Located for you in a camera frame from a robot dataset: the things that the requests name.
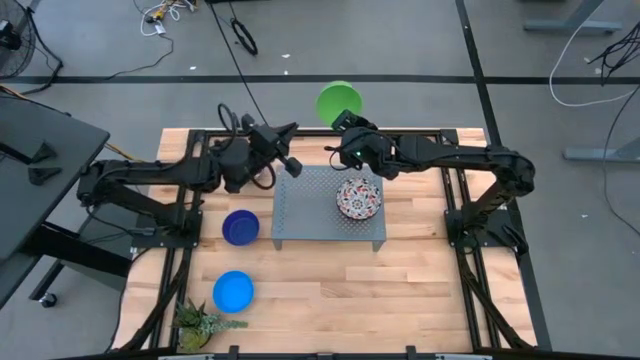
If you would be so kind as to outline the green bowl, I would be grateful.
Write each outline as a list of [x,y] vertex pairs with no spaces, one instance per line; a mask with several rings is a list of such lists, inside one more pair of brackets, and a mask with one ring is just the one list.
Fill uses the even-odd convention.
[[328,83],[315,101],[316,115],[327,126],[331,126],[344,110],[359,115],[362,109],[360,92],[351,83],[342,80]]

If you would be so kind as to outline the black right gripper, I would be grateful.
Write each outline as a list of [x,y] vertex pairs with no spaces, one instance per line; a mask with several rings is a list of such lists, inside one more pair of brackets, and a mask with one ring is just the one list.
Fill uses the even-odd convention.
[[342,165],[361,169],[366,164],[378,176],[395,177],[391,143],[384,135],[372,130],[377,128],[375,124],[345,109],[331,128],[341,135],[339,160]]

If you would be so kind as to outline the artificial succulent plant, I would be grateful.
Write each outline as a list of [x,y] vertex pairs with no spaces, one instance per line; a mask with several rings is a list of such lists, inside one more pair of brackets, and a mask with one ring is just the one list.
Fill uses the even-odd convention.
[[178,330],[178,347],[183,352],[201,349],[217,333],[249,326],[246,321],[227,319],[221,313],[209,314],[205,307],[205,302],[196,306],[190,298],[177,307],[172,327]]

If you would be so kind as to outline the dark blue bowl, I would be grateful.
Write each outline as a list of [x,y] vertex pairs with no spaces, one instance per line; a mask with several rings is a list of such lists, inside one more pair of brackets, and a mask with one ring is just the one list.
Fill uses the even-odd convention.
[[249,210],[231,212],[222,225],[223,238],[234,246],[247,246],[253,243],[260,231],[257,216]]

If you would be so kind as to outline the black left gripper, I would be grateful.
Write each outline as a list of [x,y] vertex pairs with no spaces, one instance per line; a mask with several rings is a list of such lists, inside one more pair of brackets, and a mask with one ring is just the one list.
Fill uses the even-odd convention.
[[246,113],[241,118],[241,125],[244,134],[248,136],[251,175],[260,173],[276,159],[292,177],[297,178],[301,174],[303,165],[295,157],[289,156],[291,141],[299,128],[298,123],[270,127],[257,124],[255,119]]

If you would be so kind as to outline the black desk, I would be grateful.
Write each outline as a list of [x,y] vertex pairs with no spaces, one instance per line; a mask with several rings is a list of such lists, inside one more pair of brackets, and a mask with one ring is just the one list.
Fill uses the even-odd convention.
[[[131,261],[89,245],[47,221],[91,164],[109,133],[64,112],[20,98],[0,96],[0,309],[44,255],[119,277]],[[31,164],[46,141],[57,157]],[[42,186],[28,180],[30,167],[60,167]]]

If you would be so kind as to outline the black triangular bracket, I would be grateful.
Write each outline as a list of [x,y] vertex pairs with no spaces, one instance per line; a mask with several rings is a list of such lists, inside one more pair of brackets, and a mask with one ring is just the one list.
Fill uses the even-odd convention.
[[56,150],[46,141],[43,141],[34,155],[31,157],[31,164],[36,164],[44,160],[57,157]]
[[60,167],[30,167],[28,180],[32,185],[42,186],[54,176],[62,172]]

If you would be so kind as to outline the black floor fan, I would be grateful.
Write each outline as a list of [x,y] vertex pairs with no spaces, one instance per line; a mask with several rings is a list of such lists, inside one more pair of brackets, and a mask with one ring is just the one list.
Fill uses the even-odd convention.
[[18,0],[0,0],[0,80],[21,74],[35,51],[30,11]]

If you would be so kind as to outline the grey perforated metal shelf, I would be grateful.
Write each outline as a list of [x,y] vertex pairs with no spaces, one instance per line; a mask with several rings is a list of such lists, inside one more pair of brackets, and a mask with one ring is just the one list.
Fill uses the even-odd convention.
[[337,171],[328,165],[306,165],[299,177],[277,173],[271,238],[280,250],[285,241],[369,242],[377,252],[386,242],[383,206],[367,219],[352,219],[338,206],[338,190],[351,180],[365,179],[384,197],[383,179],[367,167]]

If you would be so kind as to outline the floral patterned mini bowl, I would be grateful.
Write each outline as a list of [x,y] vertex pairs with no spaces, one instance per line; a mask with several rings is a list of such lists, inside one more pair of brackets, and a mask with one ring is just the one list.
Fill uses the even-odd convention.
[[367,220],[382,207],[383,193],[380,186],[365,178],[351,178],[336,190],[338,210],[352,220]]

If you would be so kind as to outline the light blue bowl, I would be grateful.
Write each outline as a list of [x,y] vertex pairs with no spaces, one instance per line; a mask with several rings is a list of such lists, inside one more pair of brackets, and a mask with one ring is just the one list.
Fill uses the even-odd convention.
[[212,298],[216,307],[224,313],[244,311],[254,297],[254,284],[250,276],[234,270],[222,274],[215,282]]

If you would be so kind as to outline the grey table leg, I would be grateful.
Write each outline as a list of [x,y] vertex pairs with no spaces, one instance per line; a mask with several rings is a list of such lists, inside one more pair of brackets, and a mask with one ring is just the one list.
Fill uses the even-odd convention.
[[622,29],[620,22],[591,19],[603,3],[604,0],[581,0],[578,7],[565,19],[530,19],[524,22],[523,29],[529,32],[611,35]]
[[563,157],[570,161],[607,162],[640,164],[640,137],[618,148],[567,147]]

